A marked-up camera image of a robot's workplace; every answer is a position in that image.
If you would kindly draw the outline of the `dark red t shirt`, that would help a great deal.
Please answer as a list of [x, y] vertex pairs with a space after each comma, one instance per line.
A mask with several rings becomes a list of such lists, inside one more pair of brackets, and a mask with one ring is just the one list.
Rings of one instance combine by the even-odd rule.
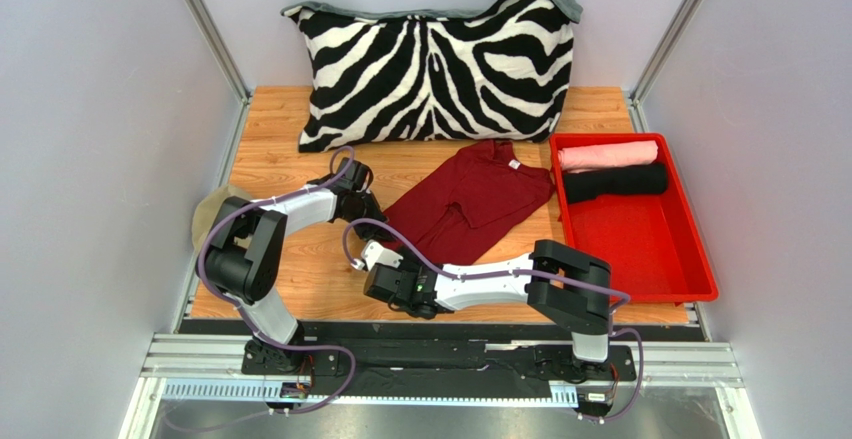
[[510, 142], [464, 147], [384, 211], [434, 263], [471, 265], [547, 204], [547, 169], [522, 164]]

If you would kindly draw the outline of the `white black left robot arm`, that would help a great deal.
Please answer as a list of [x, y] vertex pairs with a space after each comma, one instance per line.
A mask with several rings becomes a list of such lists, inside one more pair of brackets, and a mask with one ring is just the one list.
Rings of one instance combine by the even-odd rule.
[[384, 222], [370, 190], [373, 171], [344, 158], [334, 173], [268, 199], [226, 198], [202, 242], [196, 271], [214, 296], [235, 307], [260, 343], [285, 354], [315, 351], [276, 289], [285, 239], [307, 227], [361, 218]]

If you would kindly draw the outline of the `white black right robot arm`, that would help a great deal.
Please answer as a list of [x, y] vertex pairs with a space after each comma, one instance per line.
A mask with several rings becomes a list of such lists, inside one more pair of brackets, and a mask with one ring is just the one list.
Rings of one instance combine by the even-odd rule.
[[425, 264], [376, 241], [362, 250], [364, 294], [414, 318], [480, 305], [524, 303], [571, 335], [573, 356], [602, 364], [609, 356], [611, 266], [553, 240], [516, 258], [472, 266]]

